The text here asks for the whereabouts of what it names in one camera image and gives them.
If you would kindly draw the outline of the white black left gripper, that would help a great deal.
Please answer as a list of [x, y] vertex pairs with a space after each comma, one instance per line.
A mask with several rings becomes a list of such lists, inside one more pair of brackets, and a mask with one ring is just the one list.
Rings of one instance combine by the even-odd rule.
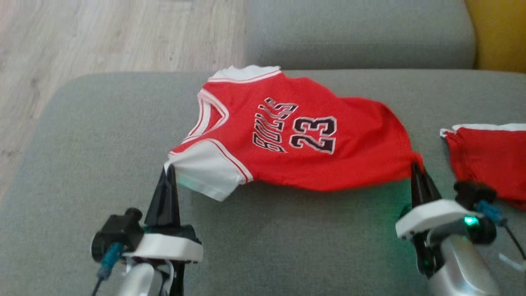
[[[166, 213], [168, 199], [169, 215]], [[144, 219], [147, 227], [161, 227], [167, 225], [178, 227], [169, 233], [144, 234], [133, 251], [126, 251], [123, 257], [137, 257], [148, 260], [167, 260], [188, 263], [198, 263], [203, 260], [204, 249], [191, 225], [181, 227], [179, 214], [179, 198], [175, 167], [169, 165], [163, 168], [153, 197]]]

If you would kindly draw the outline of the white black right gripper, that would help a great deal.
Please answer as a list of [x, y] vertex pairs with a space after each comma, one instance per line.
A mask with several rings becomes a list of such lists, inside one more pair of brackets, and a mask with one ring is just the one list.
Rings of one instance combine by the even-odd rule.
[[454, 200], [442, 199], [434, 180], [419, 163], [411, 167], [412, 210], [396, 222], [396, 234], [400, 239], [432, 230], [464, 217], [479, 217], [477, 212], [467, 210]]

